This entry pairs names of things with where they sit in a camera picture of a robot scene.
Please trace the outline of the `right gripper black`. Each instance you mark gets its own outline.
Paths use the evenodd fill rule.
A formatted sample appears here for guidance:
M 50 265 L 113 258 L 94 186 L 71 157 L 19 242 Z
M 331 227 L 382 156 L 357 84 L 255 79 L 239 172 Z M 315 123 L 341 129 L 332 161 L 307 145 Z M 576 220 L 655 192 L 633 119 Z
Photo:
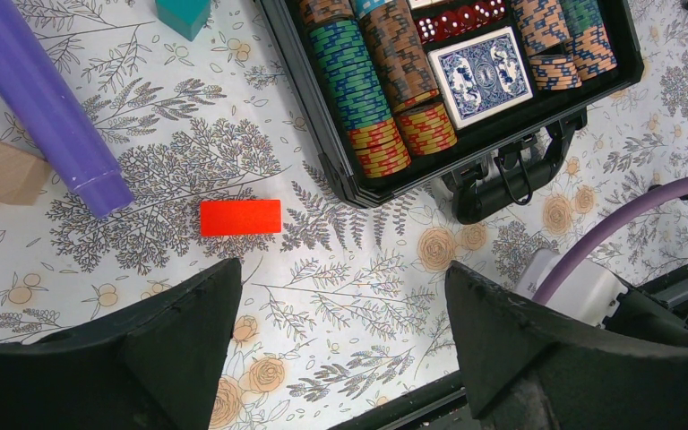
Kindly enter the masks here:
M 635 339 L 688 348 L 686 322 L 667 306 L 637 288 L 617 298 L 617 308 L 603 321 L 605 329 Z

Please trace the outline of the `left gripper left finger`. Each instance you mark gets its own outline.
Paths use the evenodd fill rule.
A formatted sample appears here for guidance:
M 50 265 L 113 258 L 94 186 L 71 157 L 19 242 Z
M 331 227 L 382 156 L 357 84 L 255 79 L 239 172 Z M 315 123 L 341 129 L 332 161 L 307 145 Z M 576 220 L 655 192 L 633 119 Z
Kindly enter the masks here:
M 227 259 L 29 345 L 0 344 L 0 429 L 205 429 L 242 296 Z

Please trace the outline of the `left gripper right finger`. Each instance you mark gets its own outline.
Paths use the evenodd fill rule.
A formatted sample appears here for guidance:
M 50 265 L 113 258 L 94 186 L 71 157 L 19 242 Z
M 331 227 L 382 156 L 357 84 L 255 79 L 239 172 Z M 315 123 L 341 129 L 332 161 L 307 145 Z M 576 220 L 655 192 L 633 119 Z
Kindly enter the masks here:
M 688 348 L 587 325 L 459 262 L 445 298 L 485 429 L 688 429 Z

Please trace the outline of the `black poker chip case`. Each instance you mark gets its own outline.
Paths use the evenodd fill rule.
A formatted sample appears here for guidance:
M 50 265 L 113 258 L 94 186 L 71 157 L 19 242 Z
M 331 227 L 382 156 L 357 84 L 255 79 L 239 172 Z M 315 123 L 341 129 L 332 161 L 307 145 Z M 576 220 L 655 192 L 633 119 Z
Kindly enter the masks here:
M 525 205 L 589 103 L 636 83 L 625 1 L 261 1 L 333 197 L 355 209 L 434 178 L 463 224 Z

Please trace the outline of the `blue playing card deck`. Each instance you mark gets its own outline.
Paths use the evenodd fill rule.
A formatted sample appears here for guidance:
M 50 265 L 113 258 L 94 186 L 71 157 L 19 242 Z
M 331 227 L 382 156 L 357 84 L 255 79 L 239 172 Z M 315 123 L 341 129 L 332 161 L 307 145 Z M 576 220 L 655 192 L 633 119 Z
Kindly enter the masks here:
M 433 50 L 428 59 L 457 130 L 534 96 L 511 26 Z

